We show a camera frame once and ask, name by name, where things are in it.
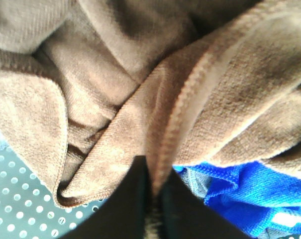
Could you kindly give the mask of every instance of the black object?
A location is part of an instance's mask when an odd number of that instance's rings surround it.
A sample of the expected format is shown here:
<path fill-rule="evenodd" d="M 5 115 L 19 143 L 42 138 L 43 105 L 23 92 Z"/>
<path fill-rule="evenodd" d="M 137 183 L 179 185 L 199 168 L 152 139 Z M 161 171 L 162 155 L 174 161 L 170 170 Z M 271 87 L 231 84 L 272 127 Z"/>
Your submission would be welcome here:
<path fill-rule="evenodd" d="M 160 215 L 160 239 L 250 238 L 204 206 L 175 171 L 155 201 Z M 144 239 L 145 217 L 153 206 L 146 158 L 137 156 L 98 212 L 61 239 Z"/>

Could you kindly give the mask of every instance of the perforated metal surface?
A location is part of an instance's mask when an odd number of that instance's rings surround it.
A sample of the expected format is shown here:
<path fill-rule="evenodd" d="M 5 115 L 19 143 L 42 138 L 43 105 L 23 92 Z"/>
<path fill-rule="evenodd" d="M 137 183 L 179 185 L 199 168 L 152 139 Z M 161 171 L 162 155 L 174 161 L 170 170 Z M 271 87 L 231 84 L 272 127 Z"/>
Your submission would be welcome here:
<path fill-rule="evenodd" d="M 103 202 L 72 210 L 57 208 L 50 192 L 10 147 L 0 152 L 0 239 L 59 238 Z"/>

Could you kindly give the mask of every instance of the brown towel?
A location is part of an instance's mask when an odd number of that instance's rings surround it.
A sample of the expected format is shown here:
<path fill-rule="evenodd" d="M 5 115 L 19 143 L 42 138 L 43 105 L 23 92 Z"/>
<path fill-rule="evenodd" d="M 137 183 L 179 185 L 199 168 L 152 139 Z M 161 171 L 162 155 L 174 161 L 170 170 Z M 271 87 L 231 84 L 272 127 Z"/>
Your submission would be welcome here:
<path fill-rule="evenodd" d="M 0 0 L 2 133 L 62 207 L 141 154 L 301 179 L 301 0 L 256 2 Z"/>

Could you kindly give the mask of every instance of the brown microfiber cloth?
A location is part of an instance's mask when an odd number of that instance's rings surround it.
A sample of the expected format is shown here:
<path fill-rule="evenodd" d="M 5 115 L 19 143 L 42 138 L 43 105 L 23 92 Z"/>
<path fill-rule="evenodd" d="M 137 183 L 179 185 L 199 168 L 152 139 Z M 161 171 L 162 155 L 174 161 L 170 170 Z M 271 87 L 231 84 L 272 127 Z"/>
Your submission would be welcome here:
<path fill-rule="evenodd" d="M 301 0 L 10 2 L 0 130 L 57 205 L 109 196 L 142 154 L 154 195 L 173 163 L 301 179 Z"/>

